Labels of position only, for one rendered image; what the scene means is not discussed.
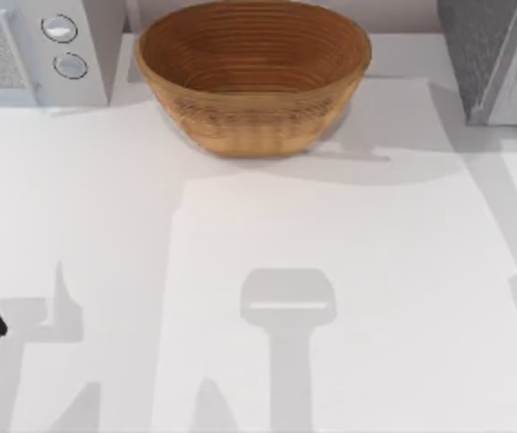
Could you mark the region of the pale microwave oven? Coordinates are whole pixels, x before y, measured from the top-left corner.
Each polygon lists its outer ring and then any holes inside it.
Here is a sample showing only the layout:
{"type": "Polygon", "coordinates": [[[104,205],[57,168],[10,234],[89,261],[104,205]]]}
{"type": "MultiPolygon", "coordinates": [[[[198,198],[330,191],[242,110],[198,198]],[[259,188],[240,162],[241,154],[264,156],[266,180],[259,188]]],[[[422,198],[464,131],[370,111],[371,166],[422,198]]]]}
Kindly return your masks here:
{"type": "Polygon", "coordinates": [[[126,20],[126,0],[0,0],[0,107],[108,106],[126,20]],[[57,43],[42,32],[42,18],[67,15],[77,38],[57,43]],[[53,59],[82,57],[88,74],[61,77],[53,59]]]}

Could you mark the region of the brown woven basket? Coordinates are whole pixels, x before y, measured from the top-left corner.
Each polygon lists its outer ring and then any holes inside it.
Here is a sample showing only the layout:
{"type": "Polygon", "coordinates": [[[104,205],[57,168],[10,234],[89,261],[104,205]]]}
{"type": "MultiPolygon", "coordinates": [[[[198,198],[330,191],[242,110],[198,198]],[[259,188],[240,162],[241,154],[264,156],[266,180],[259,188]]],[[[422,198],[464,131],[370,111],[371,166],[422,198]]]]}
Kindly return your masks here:
{"type": "Polygon", "coordinates": [[[371,63],[363,27],[294,0],[213,0],[164,15],[135,58],[170,119],[235,157],[306,150],[343,114],[371,63]]]}

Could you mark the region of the round microwave knob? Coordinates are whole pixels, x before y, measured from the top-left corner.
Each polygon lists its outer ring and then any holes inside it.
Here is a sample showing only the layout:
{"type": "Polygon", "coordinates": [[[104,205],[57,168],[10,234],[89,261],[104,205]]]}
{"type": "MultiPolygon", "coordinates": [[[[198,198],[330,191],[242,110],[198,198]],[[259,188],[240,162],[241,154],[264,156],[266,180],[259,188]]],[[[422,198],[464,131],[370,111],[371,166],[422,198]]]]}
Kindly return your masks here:
{"type": "Polygon", "coordinates": [[[76,23],[64,14],[42,18],[41,28],[46,38],[57,43],[70,43],[78,36],[76,23]]]}
{"type": "Polygon", "coordinates": [[[54,70],[63,78],[79,80],[88,74],[88,64],[78,54],[67,52],[53,59],[54,70]]]}

